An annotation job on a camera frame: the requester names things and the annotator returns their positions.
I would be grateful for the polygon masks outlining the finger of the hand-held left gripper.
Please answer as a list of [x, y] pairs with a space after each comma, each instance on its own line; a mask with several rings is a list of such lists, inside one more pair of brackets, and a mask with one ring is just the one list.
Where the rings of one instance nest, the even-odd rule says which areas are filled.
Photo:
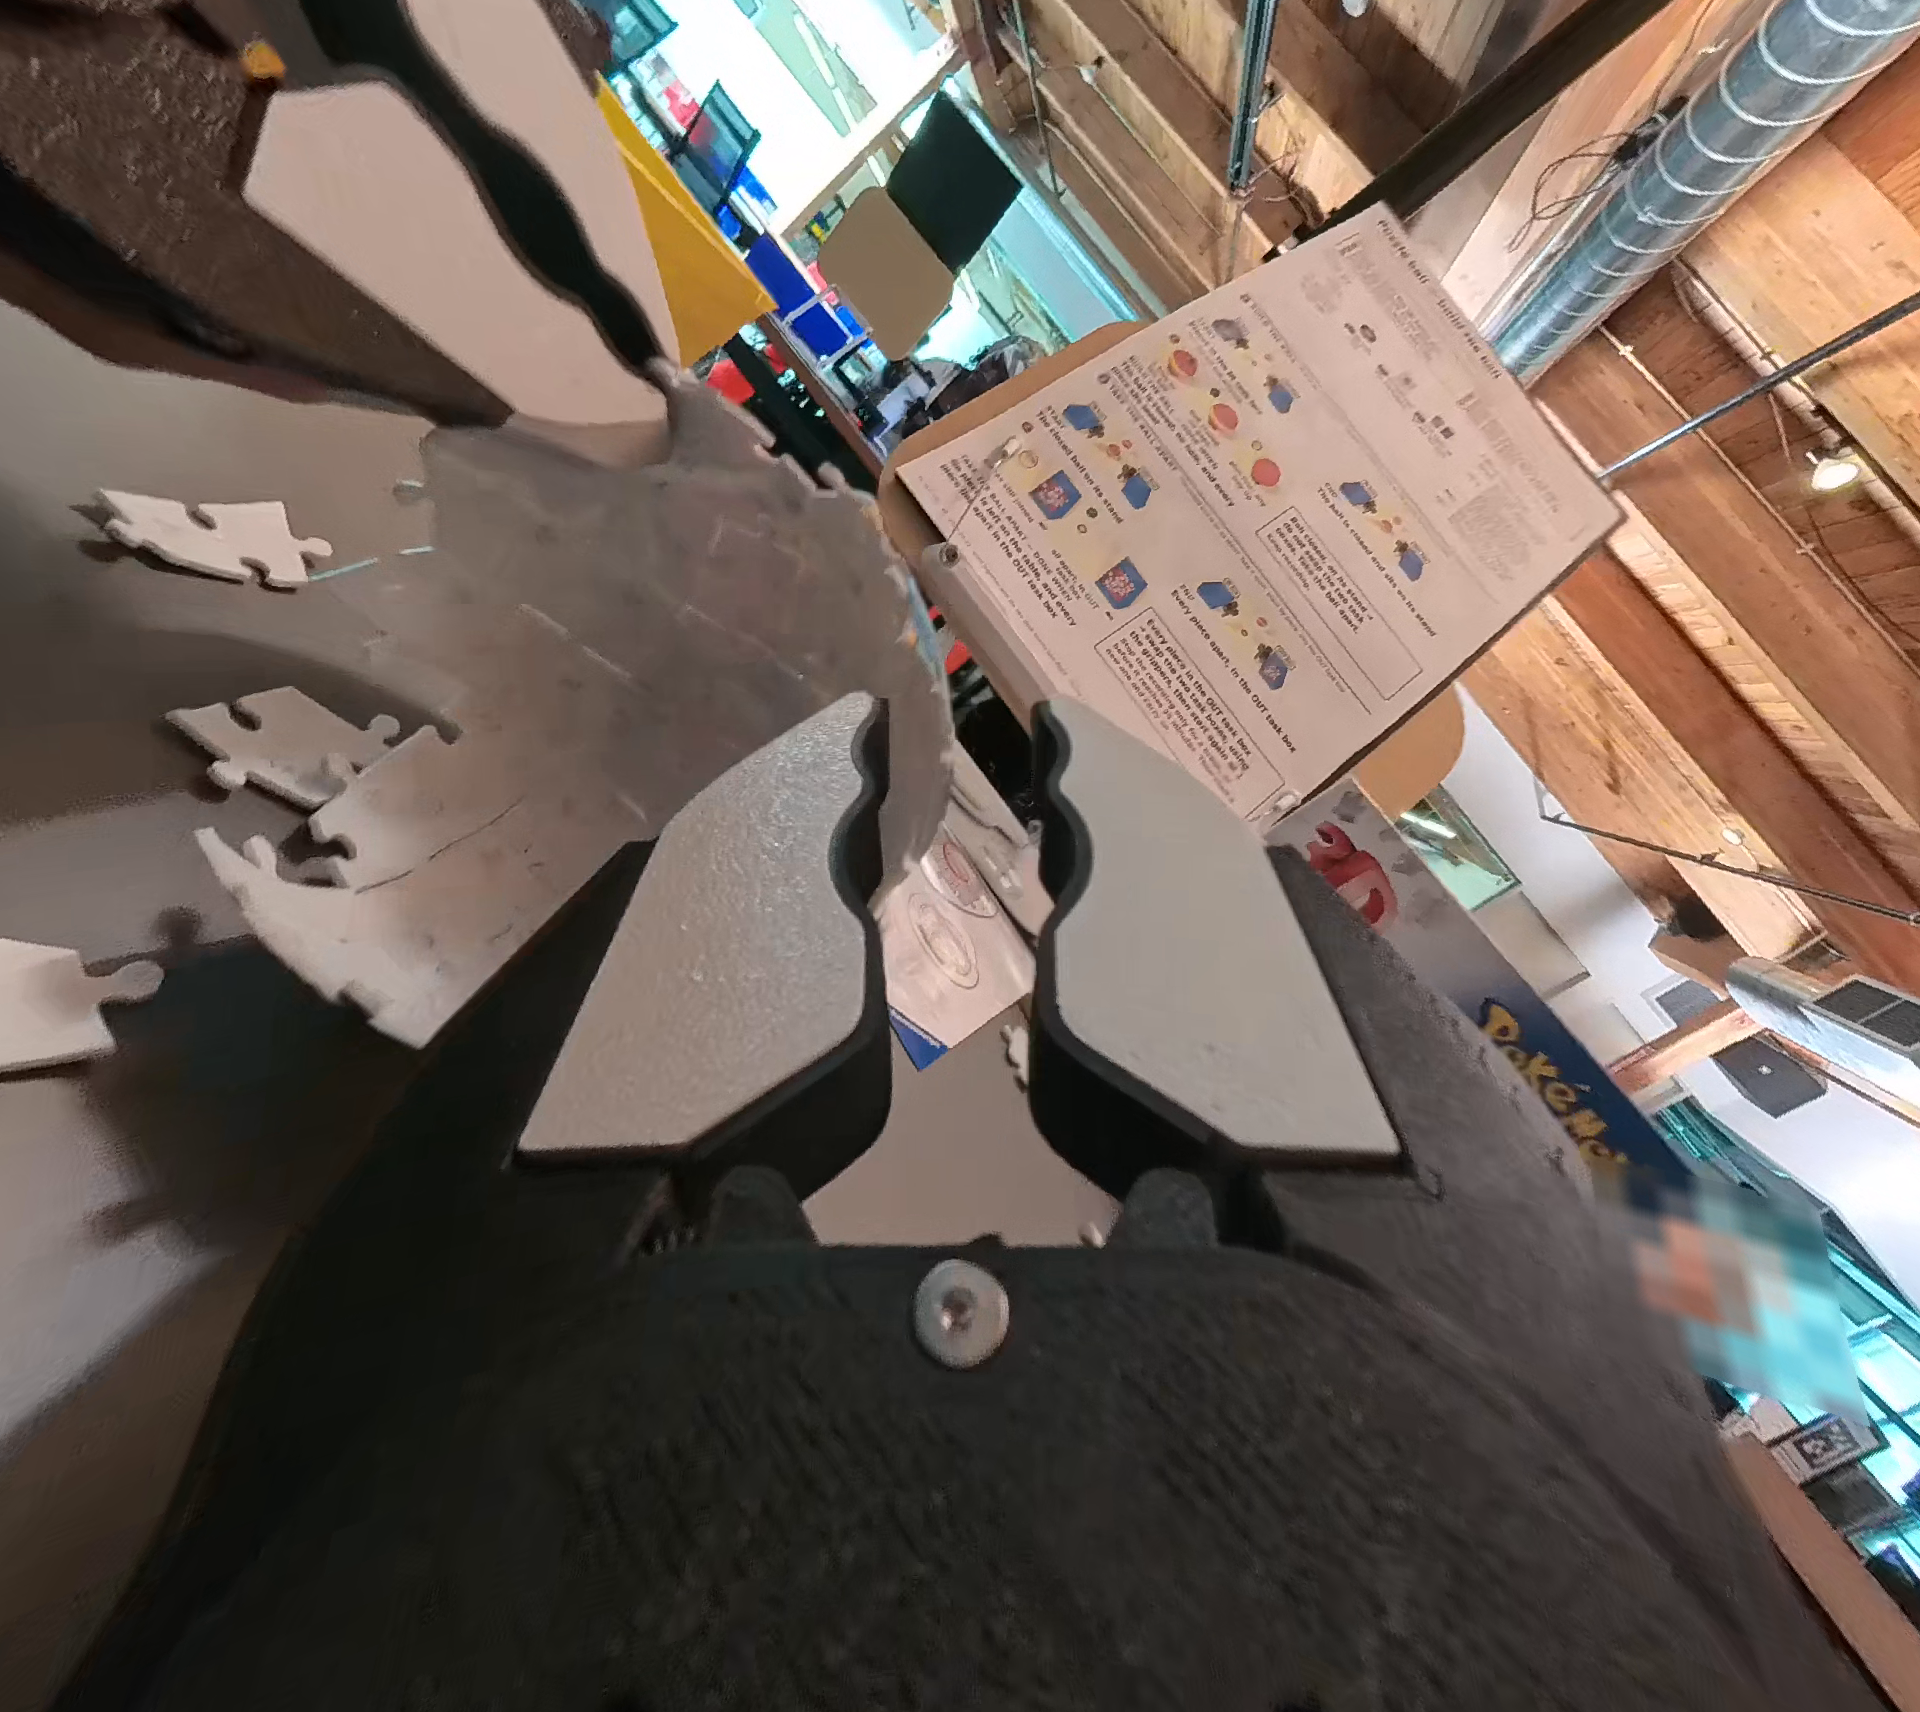
[[595, 94], [540, 0], [396, 0], [396, 76], [521, 265], [642, 373], [680, 360], [657, 248]]
[[289, 80], [245, 202], [412, 327], [521, 427], [666, 427], [661, 381], [521, 265], [451, 141], [396, 76], [396, 0], [292, 0]]

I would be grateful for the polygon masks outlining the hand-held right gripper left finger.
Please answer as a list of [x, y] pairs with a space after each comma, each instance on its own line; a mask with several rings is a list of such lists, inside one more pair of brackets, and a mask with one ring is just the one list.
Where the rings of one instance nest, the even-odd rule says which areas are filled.
[[808, 1200], [877, 1144], [889, 724], [873, 691], [840, 697], [673, 817], [518, 1129], [517, 1173], [657, 1172], [705, 1202], [729, 1172], [763, 1169]]

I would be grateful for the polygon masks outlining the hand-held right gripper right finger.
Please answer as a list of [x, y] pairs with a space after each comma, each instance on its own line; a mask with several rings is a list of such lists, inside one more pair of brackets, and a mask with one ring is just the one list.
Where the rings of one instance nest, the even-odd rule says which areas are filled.
[[1403, 1140], [1257, 835], [1089, 702], [1032, 716], [1040, 882], [1029, 1113], [1077, 1173], [1228, 1191], [1393, 1172]]

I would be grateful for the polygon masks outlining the partly built puzzle ball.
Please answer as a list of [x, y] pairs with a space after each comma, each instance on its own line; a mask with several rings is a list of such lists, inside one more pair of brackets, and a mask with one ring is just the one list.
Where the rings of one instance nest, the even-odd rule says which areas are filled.
[[308, 817], [333, 882], [197, 831], [251, 931], [328, 1000], [433, 1040], [626, 843], [864, 691], [885, 706], [883, 882], [943, 830], [945, 674], [873, 498], [680, 381], [669, 454], [532, 432], [422, 441], [430, 547], [349, 574], [383, 678], [445, 718]]

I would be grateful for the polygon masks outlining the colourful puzzle box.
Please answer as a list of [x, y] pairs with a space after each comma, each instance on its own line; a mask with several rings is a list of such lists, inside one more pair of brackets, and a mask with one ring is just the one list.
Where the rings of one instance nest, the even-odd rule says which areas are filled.
[[1617, 1193], [1693, 1188], [1683, 1160], [1569, 1025], [1522, 978], [1428, 860], [1355, 785], [1278, 818], [1264, 839], [1295, 849], [1411, 971], [1475, 1027]]

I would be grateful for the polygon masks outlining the white diagram sheet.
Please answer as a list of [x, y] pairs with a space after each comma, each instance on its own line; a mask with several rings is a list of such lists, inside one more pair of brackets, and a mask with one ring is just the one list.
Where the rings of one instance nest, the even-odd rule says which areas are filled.
[[929, 847], [877, 909], [891, 1027], [914, 1069], [1028, 1005], [1049, 913], [1032, 827], [960, 747]]

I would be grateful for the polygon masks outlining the yellow plastic bin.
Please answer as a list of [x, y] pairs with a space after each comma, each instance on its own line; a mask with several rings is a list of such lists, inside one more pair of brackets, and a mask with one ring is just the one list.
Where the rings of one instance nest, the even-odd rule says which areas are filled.
[[774, 299], [604, 79], [595, 103], [636, 186], [677, 331], [680, 362], [691, 367], [773, 313]]

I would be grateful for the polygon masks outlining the blue storage bins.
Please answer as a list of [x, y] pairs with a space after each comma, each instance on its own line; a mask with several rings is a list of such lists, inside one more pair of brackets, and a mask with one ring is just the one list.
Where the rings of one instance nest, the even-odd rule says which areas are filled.
[[815, 263], [799, 259], [783, 237], [750, 229], [742, 240], [745, 263], [770, 294], [787, 338], [800, 345], [844, 389], [864, 389], [873, 377], [873, 333], [858, 313], [820, 275]]

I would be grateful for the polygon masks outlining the tan square panel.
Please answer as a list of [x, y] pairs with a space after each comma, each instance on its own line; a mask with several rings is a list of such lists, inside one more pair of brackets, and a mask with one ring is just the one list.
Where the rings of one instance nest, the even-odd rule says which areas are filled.
[[858, 313], [885, 360], [908, 360], [952, 307], [953, 271], [885, 186], [867, 186], [820, 244], [825, 282]]

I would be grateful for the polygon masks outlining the black square panel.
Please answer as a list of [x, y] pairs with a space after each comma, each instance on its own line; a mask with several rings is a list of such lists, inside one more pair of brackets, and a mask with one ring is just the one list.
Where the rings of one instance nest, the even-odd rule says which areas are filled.
[[1020, 199], [1023, 179], [949, 92], [933, 92], [885, 191], [945, 265], [965, 271]]

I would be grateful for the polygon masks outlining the white instruction sheet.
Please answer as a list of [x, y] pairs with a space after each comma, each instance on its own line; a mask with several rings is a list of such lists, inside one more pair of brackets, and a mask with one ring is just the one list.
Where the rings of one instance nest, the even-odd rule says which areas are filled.
[[1259, 831], [1621, 525], [1384, 207], [906, 440], [883, 483], [1029, 710], [1074, 697]]

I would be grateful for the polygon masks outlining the thin steel tension rod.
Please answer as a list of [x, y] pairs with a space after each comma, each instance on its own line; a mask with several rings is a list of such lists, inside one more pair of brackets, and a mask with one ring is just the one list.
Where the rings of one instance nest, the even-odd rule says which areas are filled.
[[1841, 892], [1841, 889], [1834, 889], [1834, 886], [1825, 886], [1825, 884], [1813, 884], [1808, 878], [1797, 878], [1797, 876], [1791, 876], [1791, 874], [1787, 874], [1781, 868], [1772, 868], [1772, 865], [1763, 865], [1763, 863], [1756, 863], [1756, 865], [1741, 865], [1741, 863], [1722, 860], [1722, 859], [1717, 859], [1710, 849], [1706, 853], [1687, 853], [1687, 849], [1679, 849], [1679, 847], [1673, 847], [1667, 843], [1647, 839], [1642, 835], [1600, 830], [1593, 824], [1569, 818], [1567, 813], [1560, 813], [1560, 810], [1542, 810], [1539, 818], [1542, 818], [1542, 824], [1550, 824], [1550, 827], [1558, 827], [1558, 830], [1565, 830], [1565, 831], [1576, 831], [1576, 835], [1581, 835], [1581, 836], [1585, 836], [1592, 843], [1609, 843], [1609, 845], [1617, 845], [1622, 849], [1635, 849], [1635, 853], [1644, 853], [1644, 856], [1656, 856], [1656, 859], [1664, 859], [1664, 860], [1673, 860], [1673, 863], [1692, 863], [1693, 868], [1714, 872], [1714, 874], [1722, 874], [1729, 878], [1741, 878], [1741, 882], [1772, 886], [1777, 892], [1791, 892], [1800, 899], [1821, 899], [1825, 905], [1841, 905], [1841, 909], [1852, 909], [1858, 913], [1880, 915], [1880, 918], [1896, 921], [1896, 923], [1903, 923], [1906, 928], [1916, 928], [1917, 927], [1917, 911], [1916, 909], [1896, 909], [1892, 902], [1870, 899], [1870, 897], [1862, 897], [1858, 892]]
[[1880, 307], [1870, 317], [1862, 317], [1859, 324], [1849, 327], [1846, 331], [1839, 331], [1837, 337], [1816, 345], [1809, 353], [1775, 365], [1764, 370], [1756, 381], [1747, 383], [1735, 395], [1714, 403], [1706, 410], [1700, 410], [1697, 415], [1683, 419], [1679, 427], [1659, 432], [1648, 441], [1634, 448], [1617, 460], [1604, 462], [1596, 470], [1596, 482], [1615, 483], [1626, 470], [1647, 462], [1656, 453], [1664, 453], [1683, 440], [1697, 436], [1700, 432], [1714, 427], [1719, 419], [1729, 419], [1739, 410], [1743, 410], [1748, 403], [1759, 403], [1763, 396], [1777, 391], [1787, 383], [1808, 378], [1813, 370], [1834, 362], [1841, 356], [1849, 356], [1859, 348], [1864, 348], [1870, 338], [1885, 333], [1889, 328], [1899, 328], [1903, 324], [1912, 320], [1917, 316], [1917, 291], [1912, 288], [1904, 299], [1896, 299], [1889, 307]]

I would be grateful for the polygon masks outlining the ceiling vent grille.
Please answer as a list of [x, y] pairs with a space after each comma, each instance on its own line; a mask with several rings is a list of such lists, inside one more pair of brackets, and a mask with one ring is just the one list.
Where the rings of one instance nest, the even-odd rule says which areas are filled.
[[1849, 1027], [1884, 1050], [1917, 1059], [1917, 1000], [1892, 984], [1868, 977], [1845, 978], [1813, 1000], [1813, 1014]]

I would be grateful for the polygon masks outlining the black wall speaker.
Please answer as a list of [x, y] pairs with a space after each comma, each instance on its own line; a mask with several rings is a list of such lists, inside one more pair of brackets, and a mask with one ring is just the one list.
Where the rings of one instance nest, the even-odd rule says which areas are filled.
[[1752, 1032], [1713, 1056], [1725, 1083], [1771, 1119], [1797, 1113], [1827, 1094], [1827, 1080], [1788, 1042]]

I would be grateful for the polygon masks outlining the silver ventilation duct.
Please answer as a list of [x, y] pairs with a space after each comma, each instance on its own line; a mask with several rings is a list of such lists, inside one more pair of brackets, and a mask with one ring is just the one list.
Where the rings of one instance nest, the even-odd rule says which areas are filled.
[[1725, 968], [1729, 996], [1764, 1030], [1788, 1036], [1827, 1064], [1849, 1071], [1868, 1076], [1917, 1075], [1917, 1059], [1884, 1050], [1849, 1027], [1837, 1027], [1821, 1014], [1813, 1014], [1813, 1000], [1834, 984], [1825, 984], [1808, 971], [1797, 971], [1788, 964], [1756, 955], [1741, 955]]
[[1917, 0], [1775, 0], [1567, 234], [1492, 333], [1534, 381], [1917, 37]]

